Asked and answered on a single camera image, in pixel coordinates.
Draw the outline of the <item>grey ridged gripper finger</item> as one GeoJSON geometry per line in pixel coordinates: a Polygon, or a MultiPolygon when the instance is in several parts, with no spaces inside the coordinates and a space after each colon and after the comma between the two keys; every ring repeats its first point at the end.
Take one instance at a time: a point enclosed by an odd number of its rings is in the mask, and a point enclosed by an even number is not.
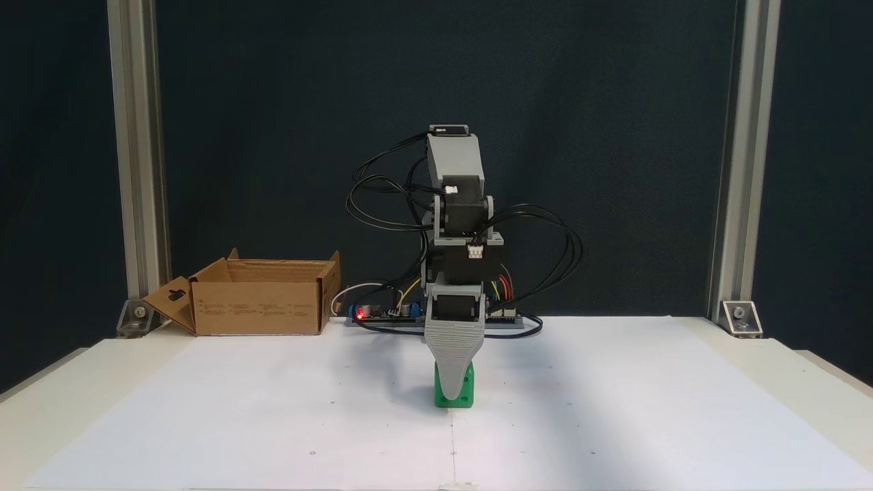
{"type": "Polygon", "coordinates": [[[434,358],[434,403],[473,404],[473,360],[484,344],[486,298],[433,293],[425,311],[424,340],[434,358]]]}

